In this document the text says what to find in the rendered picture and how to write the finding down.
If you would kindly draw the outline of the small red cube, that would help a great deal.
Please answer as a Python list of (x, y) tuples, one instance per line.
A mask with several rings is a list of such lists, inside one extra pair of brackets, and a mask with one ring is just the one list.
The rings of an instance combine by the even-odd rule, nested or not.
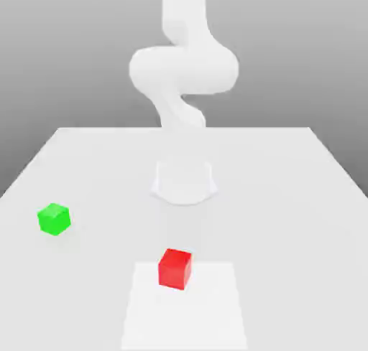
[(159, 285), (184, 290), (191, 275), (192, 253), (168, 248), (158, 263)]

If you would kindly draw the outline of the small green cube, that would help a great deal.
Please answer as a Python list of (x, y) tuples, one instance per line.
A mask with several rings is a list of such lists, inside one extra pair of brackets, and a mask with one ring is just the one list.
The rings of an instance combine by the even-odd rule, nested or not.
[(50, 203), (37, 212), (40, 230), (57, 236), (71, 225), (70, 211), (67, 207)]

